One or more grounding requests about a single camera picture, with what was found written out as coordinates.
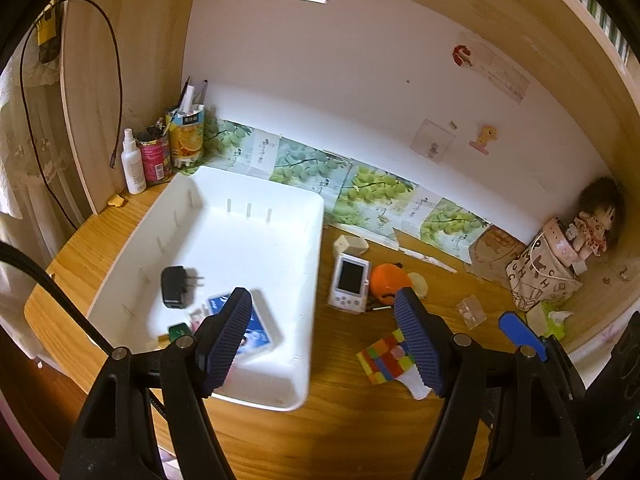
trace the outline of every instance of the white plastic tray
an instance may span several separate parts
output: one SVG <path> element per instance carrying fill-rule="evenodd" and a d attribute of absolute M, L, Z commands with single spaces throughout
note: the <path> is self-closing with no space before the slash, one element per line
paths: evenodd
<path fill-rule="evenodd" d="M 273 347 L 236 360 L 213 396 L 295 410 L 308 395 L 323 213 L 319 195 L 295 187 L 206 167 L 178 174 L 120 251 L 88 319 L 112 345 L 151 351 L 186 316 L 162 304 L 163 268 L 203 277 L 190 306 L 243 286 Z"/>

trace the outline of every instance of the orange round object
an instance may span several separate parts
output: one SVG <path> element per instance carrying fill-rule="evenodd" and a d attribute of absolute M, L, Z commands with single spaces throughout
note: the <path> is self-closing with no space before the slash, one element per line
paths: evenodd
<path fill-rule="evenodd" d="M 371 271 L 369 291 L 383 305 L 393 305 L 396 292 L 405 286 L 412 286 L 411 279 L 395 264 L 381 264 Z"/>

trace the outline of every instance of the wooden floor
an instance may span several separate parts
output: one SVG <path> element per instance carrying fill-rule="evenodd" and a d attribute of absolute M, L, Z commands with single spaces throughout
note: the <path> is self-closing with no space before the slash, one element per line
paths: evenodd
<path fill-rule="evenodd" d="M 34 446 L 56 470 L 86 395 L 46 364 L 38 368 L 0 328 L 0 390 Z"/>

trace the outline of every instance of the white wall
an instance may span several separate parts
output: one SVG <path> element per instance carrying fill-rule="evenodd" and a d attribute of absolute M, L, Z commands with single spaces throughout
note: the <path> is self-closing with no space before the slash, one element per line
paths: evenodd
<path fill-rule="evenodd" d="M 209 80 L 222 118 L 411 179 L 528 242 L 608 170 L 524 70 L 517 104 L 455 65 L 463 30 L 409 0 L 194 0 L 183 76 Z M 425 118 L 458 125 L 439 165 L 409 149 Z M 486 123 L 489 156 L 468 145 Z"/>

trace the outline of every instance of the doll hair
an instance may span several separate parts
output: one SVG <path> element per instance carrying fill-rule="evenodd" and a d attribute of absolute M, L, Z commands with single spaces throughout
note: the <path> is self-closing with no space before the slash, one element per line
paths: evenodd
<path fill-rule="evenodd" d="M 595 213 L 596 209 L 615 209 L 611 229 L 606 233 L 607 243 L 615 245 L 620 238 L 620 229 L 625 221 L 625 200 L 616 182 L 610 176 L 601 176 L 591 182 L 580 193 L 578 199 L 580 211 Z"/>

